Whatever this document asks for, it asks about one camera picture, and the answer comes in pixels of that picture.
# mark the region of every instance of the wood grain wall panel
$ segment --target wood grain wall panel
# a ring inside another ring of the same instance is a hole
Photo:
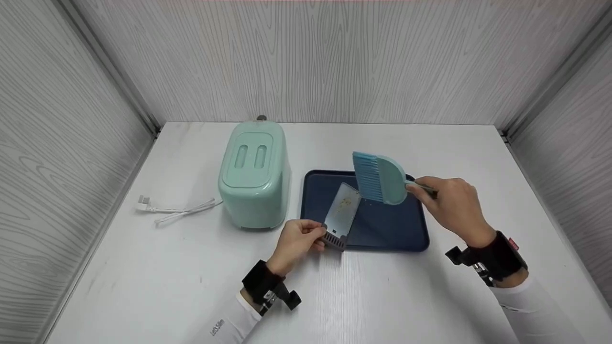
[[[606,0],[75,0],[160,122],[505,126]]]
[[[32,343],[151,136],[50,1],[0,1],[0,342]]]
[[[612,305],[612,37],[512,149]]]

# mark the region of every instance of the white table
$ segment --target white table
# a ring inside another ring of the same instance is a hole
[[[218,197],[217,176],[236,124],[168,123],[85,270],[50,344],[183,343],[233,297],[279,230],[234,228],[223,207],[162,228],[136,214],[138,196],[161,206]],[[459,176],[479,191],[495,228],[512,237],[532,274],[587,343],[610,343],[612,322],[592,280],[551,224],[491,126],[282,124],[293,170],[287,218],[299,216],[312,169],[352,170],[353,150],[385,154],[415,176]],[[423,253],[326,252],[286,281],[303,303],[276,305],[249,343],[516,343],[487,287],[444,253],[461,241],[426,214]]]

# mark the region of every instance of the hand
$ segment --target hand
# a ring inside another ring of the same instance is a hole
[[[457,234],[468,246],[485,247],[495,239],[495,230],[482,215],[475,187],[460,178],[422,177],[416,182],[437,190],[438,199],[432,199],[418,185],[407,185],[406,189],[427,207],[440,225]]]
[[[325,244],[318,240],[327,231],[313,220],[289,220],[280,233],[274,253],[267,261],[272,273],[284,277],[309,250],[323,252]]]

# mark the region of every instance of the black wrist mount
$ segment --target black wrist mount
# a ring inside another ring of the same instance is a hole
[[[244,289],[251,295],[253,302],[261,305],[260,315],[266,314],[277,298],[281,299],[290,310],[302,302],[295,290],[291,292],[287,290],[284,280],[284,277],[273,274],[263,260],[257,262],[242,279]]]
[[[501,281],[522,267],[527,269],[521,255],[500,231],[497,231],[495,240],[486,247],[468,247],[461,251],[455,246],[446,252],[446,256],[455,265],[473,266],[489,286],[493,286],[490,278]]]

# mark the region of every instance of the white cable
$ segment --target white cable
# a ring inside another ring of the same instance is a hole
[[[159,213],[166,213],[166,214],[174,214],[175,212],[184,212],[184,211],[191,211],[194,210],[196,208],[200,208],[203,206],[207,206],[208,204],[211,204],[215,201],[214,198],[211,198],[209,200],[207,200],[206,202],[200,204],[199,206],[195,206],[193,208],[188,208],[188,209],[171,209],[171,208],[156,208],[153,207],[151,205],[151,198],[150,197],[145,197],[143,195],[140,195],[140,198],[138,199],[138,203],[136,203],[136,210],[137,211],[143,211],[143,212],[159,212]]]
[[[155,220],[155,223],[156,224],[160,224],[162,222],[175,219],[176,217],[180,217],[180,216],[183,216],[183,215],[194,214],[196,212],[201,212],[201,211],[204,211],[204,210],[207,210],[207,209],[214,208],[214,207],[218,206],[219,204],[223,203],[223,201],[214,202],[214,200],[215,199],[213,198],[212,199],[213,203],[208,203],[207,202],[207,203],[201,204],[200,206],[197,206],[195,208],[191,208],[189,210],[182,211],[182,212],[177,212],[177,213],[172,214],[170,216],[162,217],[161,219]]]
[[[200,204],[199,206],[195,206],[193,208],[185,208],[185,209],[165,209],[165,208],[156,208],[151,206],[151,198],[140,195],[138,202],[136,203],[136,210],[141,212],[157,212],[157,213],[165,213],[172,214],[170,216],[166,216],[164,218],[155,220],[155,224],[160,224],[162,222],[175,219],[176,217],[180,217],[187,214],[193,214],[196,212],[204,211],[206,209],[214,208],[219,204],[223,203],[223,201],[215,202],[214,198],[207,200],[206,202]]]

